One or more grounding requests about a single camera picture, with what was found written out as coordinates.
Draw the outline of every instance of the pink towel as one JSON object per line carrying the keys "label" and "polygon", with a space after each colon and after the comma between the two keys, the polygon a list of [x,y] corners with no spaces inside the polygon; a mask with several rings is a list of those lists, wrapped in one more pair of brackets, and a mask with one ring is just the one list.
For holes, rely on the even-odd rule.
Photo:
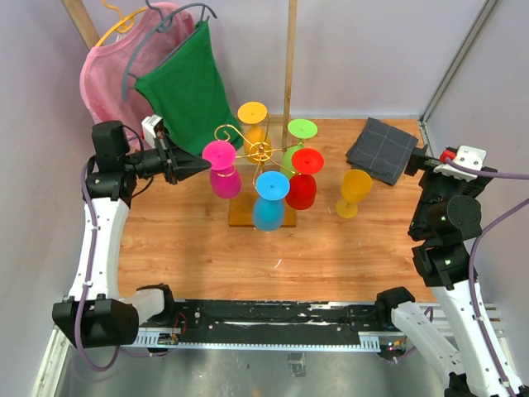
{"label": "pink towel", "polygon": [[[171,2],[158,2],[153,6],[160,7],[164,15],[179,8]],[[133,88],[128,90],[127,102],[122,101],[123,73],[132,53],[145,35],[160,22],[160,15],[155,10],[148,8],[141,15],[141,20],[123,39],[90,50],[80,79],[81,96],[94,122],[119,120],[139,134],[142,120],[154,112],[147,100]],[[156,32],[144,44],[132,64],[131,72],[137,76],[148,74],[193,31],[191,14],[187,11],[179,12],[173,17],[173,24],[167,32]],[[132,87],[135,79],[129,76],[127,83]],[[126,134],[129,138],[134,136],[129,131]],[[131,146],[139,148],[137,141],[131,141]]]}

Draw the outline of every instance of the wire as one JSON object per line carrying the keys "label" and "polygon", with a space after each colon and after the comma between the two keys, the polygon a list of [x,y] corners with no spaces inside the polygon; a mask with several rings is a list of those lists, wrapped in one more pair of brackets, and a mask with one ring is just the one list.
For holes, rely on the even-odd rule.
{"label": "wire", "polygon": [[352,315],[352,316],[349,316],[349,318],[351,318],[353,320],[362,319],[362,318],[370,318],[370,317],[373,317],[376,313],[377,313],[377,311],[373,310],[371,313]]}
{"label": "wire", "polygon": [[88,286],[89,281],[92,279],[92,269],[93,269],[93,258],[96,251],[96,241],[98,239],[98,218],[96,216],[96,210],[93,206],[92,199],[88,193],[88,186],[86,185],[86,176],[88,171],[88,163],[83,167],[81,172],[81,190],[83,192],[83,198],[86,204],[88,205],[88,211],[90,212],[90,218],[92,219],[92,238],[90,240],[90,249],[88,251],[88,264],[86,266],[86,274],[84,276],[83,292],[81,294],[81,299],[79,300],[79,306],[77,307],[77,313],[75,314],[75,323],[74,323],[74,340],[75,346],[79,351],[81,357],[86,361],[88,366],[97,372],[104,372],[112,368],[116,362],[117,355],[119,354],[119,347],[116,347],[114,355],[108,364],[105,366],[98,366],[90,357],[88,357],[87,352],[84,350],[83,341],[81,339],[81,317],[83,316],[84,304],[86,303],[86,298],[88,296]]}
{"label": "wire", "polygon": [[[424,315],[427,316],[428,314],[430,314],[430,317],[429,317],[429,320],[430,320],[430,323],[433,322],[433,307],[432,306],[428,306],[427,309],[424,311]],[[405,352],[404,354],[402,354],[399,358],[397,358],[397,364],[399,361],[403,360],[404,358],[406,357],[410,357],[415,351],[417,350],[416,347],[412,347],[410,350],[408,350],[407,352]],[[390,361],[390,360],[386,360],[386,359],[383,359],[384,361],[386,361],[387,363],[389,364],[394,364],[395,361]]]}
{"label": "wire", "polygon": [[520,180],[529,180],[529,174],[514,174],[511,172],[488,172],[488,171],[478,171],[472,170],[470,168],[463,167],[455,163],[451,159],[446,159],[446,164],[451,165],[456,170],[467,172],[476,176],[483,176],[485,178],[500,178],[500,179],[520,179]]}
{"label": "wire", "polygon": [[134,129],[130,128],[126,124],[123,124],[123,128],[126,128],[127,130],[132,132],[134,135],[136,135],[136,138],[137,138],[138,142],[140,142],[140,157],[138,159],[136,159],[136,161],[129,163],[129,164],[132,164],[132,165],[138,165],[138,164],[140,164],[143,161],[143,157],[145,155],[145,146],[143,145],[143,140],[141,139],[140,134],[138,134]]}
{"label": "wire", "polygon": [[134,197],[137,197],[137,196],[139,196],[140,194],[142,194],[143,192],[145,192],[145,191],[146,191],[146,190],[152,185],[152,183],[153,183],[154,181],[155,181],[155,177],[154,177],[154,176],[151,176],[150,179],[149,179],[149,182],[147,182],[147,184],[145,185],[145,187],[144,187],[142,190],[140,190],[138,193],[134,193],[134,194],[132,195],[131,198],[133,199]]}
{"label": "wire", "polygon": [[[522,179],[527,180],[529,179],[529,175],[527,174],[512,174],[512,173],[502,173],[502,172],[486,172],[486,171],[477,171],[477,170],[471,170],[465,167],[462,167],[461,165],[458,165],[454,163],[454,161],[447,159],[446,162],[456,168],[457,170],[468,172],[469,174],[474,174],[477,176],[485,176],[485,177],[491,177],[491,178],[501,178],[501,179]],[[481,236],[476,238],[474,240],[474,244],[472,244],[472,249],[470,250],[470,259],[469,259],[469,287],[470,287],[470,297],[472,299],[472,307],[474,309],[474,313],[476,316],[476,319],[478,320],[479,330],[481,331],[481,334],[483,335],[483,338],[485,340],[485,344],[488,348],[488,353],[490,354],[491,358],[493,359],[494,366],[496,367],[496,371],[498,371],[500,379],[503,383],[507,384],[506,389],[508,393],[512,397],[516,397],[516,393],[512,386],[509,383],[509,379],[507,377],[507,374],[503,370],[503,366],[501,361],[499,360],[498,354],[496,353],[496,350],[494,349],[494,345],[492,343],[492,340],[490,339],[490,336],[488,334],[487,328],[485,327],[484,321],[481,316],[481,309],[479,308],[479,301],[478,301],[478,294],[476,292],[476,286],[474,282],[475,278],[475,257],[476,252],[478,250],[478,245],[483,239],[483,237],[490,232],[490,230],[497,226],[500,222],[504,221],[505,219],[509,218],[514,213],[518,212],[522,208],[524,208],[526,205],[529,204],[529,198],[523,200],[518,205],[515,205],[511,209],[509,209],[504,214],[500,215],[496,219],[494,219],[489,225],[483,229],[483,232],[481,233]]]}
{"label": "wire", "polygon": [[183,323],[183,328],[182,328],[182,332],[180,333],[180,337],[182,337],[186,330],[188,329],[188,319],[185,317],[185,315],[181,312],[179,312],[177,315],[176,315],[176,319],[174,320],[174,326],[173,326],[173,331],[171,333],[171,338],[176,342],[177,341],[177,336],[176,336],[176,332],[174,331],[174,329],[176,328],[176,326],[178,325],[179,323],[179,316],[182,316],[183,317],[183,320],[185,321],[185,323]]}

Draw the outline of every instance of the red button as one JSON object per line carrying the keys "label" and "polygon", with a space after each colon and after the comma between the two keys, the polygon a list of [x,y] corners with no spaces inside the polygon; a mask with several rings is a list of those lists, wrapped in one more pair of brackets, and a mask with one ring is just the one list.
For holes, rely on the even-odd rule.
{"label": "red button", "polygon": [[443,163],[446,163],[446,159],[453,160],[454,158],[455,158],[455,153],[453,151],[449,151],[448,149],[446,149],[445,151],[443,151],[443,154],[441,155],[441,157],[439,157],[439,160],[441,160]]}

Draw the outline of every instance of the clothes hanger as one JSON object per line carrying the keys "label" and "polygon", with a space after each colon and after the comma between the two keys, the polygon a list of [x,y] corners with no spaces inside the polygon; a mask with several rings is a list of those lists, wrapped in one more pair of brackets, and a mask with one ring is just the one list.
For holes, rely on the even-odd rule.
{"label": "clothes hanger", "polygon": [[[164,13],[162,13],[161,8],[153,6],[152,4],[150,4],[150,1],[149,1],[149,0],[145,0],[145,4],[146,4],[147,7],[150,8],[151,10],[155,10],[155,11],[157,11],[157,12],[159,13],[159,15],[160,15],[160,19],[161,19],[162,21],[164,20]],[[173,25],[173,17],[171,17],[171,18],[169,19],[169,24],[167,24],[167,26],[162,24],[162,26],[160,26],[158,29],[156,29],[156,31],[157,31],[158,33],[165,33],[165,32],[166,32],[166,31],[167,31],[172,25]]]}
{"label": "clothes hanger", "polygon": [[208,5],[204,4],[203,2],[193,2],[191,4],[188,4],[188,5],[185,5],[181,8],[179,8],[178,10],[174,10],[173,12],[171,12],[170,14],[168,14],[167,16],[163,17],[162,20],[156,25],[154,26],[150,31],[149,33],[147,33],[145,35],[145,37],[143,38],[143,40],[141,41],[141,43],[138,45],[138,47],[136,48],[136,50],[134,51],[134,53],[132,54],[131,58],[129,59],[129,62],[128,64],[126,64],[126,68],[125,68],[125,72],[123,73],[123,80],[122,80],[122,99],[124,102],[127,101],[127,91],[128,91],[128,87],[127,87],[127,80],[128,80],[128,76],[131,76],[133,77],[134,79],[138,79],[140,76],[136,76],[135,74],[131,73],[131,67],[132,67],[132,64],[134,63],[134,60],[136,59],[136,57],[138,56],[138,54],[140,53],[140,50],[141,48],[143,47],[143,45],[150,39],[150,37],[152,35],[154,35],[157,31],[159,31],[159,28],[161,26],[163,26],[167,21],[169,20],[173,20],[173,17],[178,14],[179,12],[187,9],[187,8],[190,8],[190,7],[202,7],[202,12],[200,14],[200,21],[198,22],[198,27],[194,30],[193,33],[191,33],[191,35],[189,35],[182,43],[180,43],[179,45],[177,45],[171,52],[169,52],[165,58],[163,58],[155,67],[155,69],[158,69],[161,65],[163,65],[165,63],[165,61],[167,61],[171,55],[173,55],[182,45],[184,45],[191,37],[193,37],[193,35],[195,35],[197,33],[197,31],[202,27],[202,24],[204,22],[207,22],[209,21],[209,16],[207,16],[206,20],[204,21],[204,13],[206,11],[206,9],[212,14],[212,16],[214,18],[217,19],[217,14],[211,9],[211,7],[209,7]]}
{"label": "clothes hanger", "polygon": [[[106,8],[108,8],[109,10],[114,10],[117,12],[117,14],[119,15],[119,19],[120,21],[123,21],[125,20],[126,18],[123,16],[123,12],[122,10],[117,7],[117,6],[113,6],[111,4],[108,4],[107,3],[107,0],[101,0],[103,6],[105,6]],[[131,29],[132,27],[134,26],[134,17],[131,19],[131,23],[130,24],[124,24],[122,26],[119,26],[116,31],[118,31],[119,33],[125,33],[127,31],[129,31],[129,29]]]}
{"label": "clothes hanger", "polygon": [[119,31],[119,27],[120,26],[123,26],[127,21],[134,21],[134,17],[136,15],[138,15],[139,13],[145,11],[147,8],[146,7],[142,7],[140,8],[139,10],[135,10],[132,14],[126,16],[125,18],[121,19],[116,25],[114,25],[113,27],[111,27],[107,33],[105,33],[104,35],[102,35],[101,39],[99,39],[99,41],[96,43],[95,47],[100,47],[102,45],[102,43],[105,42],[105,40],[114,32],[114,31]]}

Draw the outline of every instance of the white bracket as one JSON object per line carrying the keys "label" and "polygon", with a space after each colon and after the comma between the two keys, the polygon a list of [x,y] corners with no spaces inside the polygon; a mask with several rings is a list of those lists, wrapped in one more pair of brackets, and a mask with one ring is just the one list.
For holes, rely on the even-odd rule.
{"label": "white bracket", "polygon": [[163,126],[164,119],[157,114],[153,114],[152,116],[147,116],[143,119],[143,122],[141,122],[141,130],[143,131],[143,137],[145,138],[145,141],[150,145],[150,147],[156,147],[155,145],[155,138],[156,138],[156,131]]}
{"label": "white bracket", "polygon": [[[469,168],[471,170],[479,171],[483,167],[487,151],[476,149],[471,146],[460,146],[457,150],[457,155],[454,158],[454,162],[462,167]],[[476,179],[476,175],[469,174],[468,172],[456,170],[454,167],[448,164],[438,165],[434,172],[439,172],[443,175],[453,176],[457,179],[464,179],[471,181]]]}

